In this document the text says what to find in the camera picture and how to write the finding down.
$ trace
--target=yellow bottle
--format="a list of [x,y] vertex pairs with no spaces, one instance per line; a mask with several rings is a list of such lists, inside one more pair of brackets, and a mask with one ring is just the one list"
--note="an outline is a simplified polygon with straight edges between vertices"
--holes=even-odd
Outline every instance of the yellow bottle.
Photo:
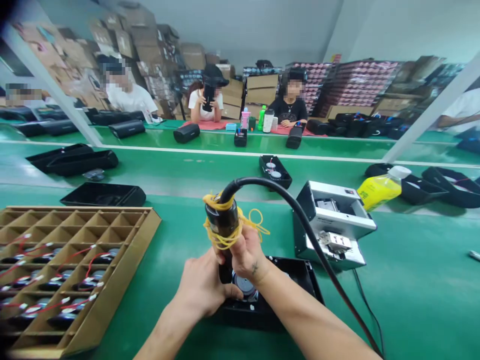
[[368,212],[396,198],[402,193],[402,179],[412,172],[403,166],[394,166],[388,173],[366,179],[357,192]]

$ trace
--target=black cap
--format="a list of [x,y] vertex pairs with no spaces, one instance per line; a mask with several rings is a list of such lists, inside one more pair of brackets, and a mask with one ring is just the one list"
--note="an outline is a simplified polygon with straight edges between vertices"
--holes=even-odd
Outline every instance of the black cap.
[[203,71],[203,82],[215,88],[222,88],[230,83],[225,79],[222,72],[214,64],[207,64]]

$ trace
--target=yellow rubber band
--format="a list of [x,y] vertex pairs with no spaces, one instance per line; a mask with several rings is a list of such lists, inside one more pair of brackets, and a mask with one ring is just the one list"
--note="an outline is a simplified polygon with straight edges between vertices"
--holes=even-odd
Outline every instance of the yellow rubber band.
[[[220,204],[218,203],[220,199],[220,195],[222,193],[218,194],[218,196],[209,194],[205,195],[203,197],[203,202],[207,204],[209,207],[212,209],[215,209],[217,211],[226,211],[230,209],[234,203],[234,197],[232,197],[228,202]],[[248,226],[251,226],[252,228],[256,229],[258,232],[258,237],[260,238],[260,242],[262,242],[262,234],[265,235],[270,235],[270,231],[268,231],[266,228],[261,226],[261,223],[264,221],[264,216],[262,215],[262,212],[256,208],[250,210],[248,213],[248,218],[244,216],[244,213],[240,207],[237,206],[238,210],[238,227],[232,232],[232,234],[229,237],[223,237],[220,236],[212,231],[210,228],[210,220],[207,216],[205,223],[203,224],[203,227],[206,229],[206,232],[208,234],[208,238],[210,239],[211,243],[219,250],[227,250],[229,249],[233,244],[235,244],[242,234],[242,228],[244,224],[247,224]],[[253,222],[252,221],[252,212],[257,211],[260,214],[260,222]]]

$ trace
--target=black t-shirt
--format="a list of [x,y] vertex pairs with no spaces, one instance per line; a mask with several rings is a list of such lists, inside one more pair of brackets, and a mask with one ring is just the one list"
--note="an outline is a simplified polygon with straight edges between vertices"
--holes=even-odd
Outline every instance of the black t-shirt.
[[297,99],[293,104],[287,104],[285,100],[277,97],[274,102],[268,107],[274,112],[274,116],[278,118],[280,124],[283,120],[288,120],[291,123],[299,120],[308,120],[307,107],[305,101]]

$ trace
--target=white wall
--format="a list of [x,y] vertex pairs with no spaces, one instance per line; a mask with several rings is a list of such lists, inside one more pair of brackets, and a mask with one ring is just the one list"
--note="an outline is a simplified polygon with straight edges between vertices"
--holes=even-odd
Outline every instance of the white wall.
[[[116,0],[101,4],[115,9]],[[343,0],[140,0],[183,42],[220,51],[237,73],[258,59],[274,66],[322,61]]]
[[479,0],[376,0],[348,58],[466,63],[480,50]]
[[38,0],[51,22],[73,30],[81,39],[94,40],[91,18],[105,19],[107,10],[91,0]]

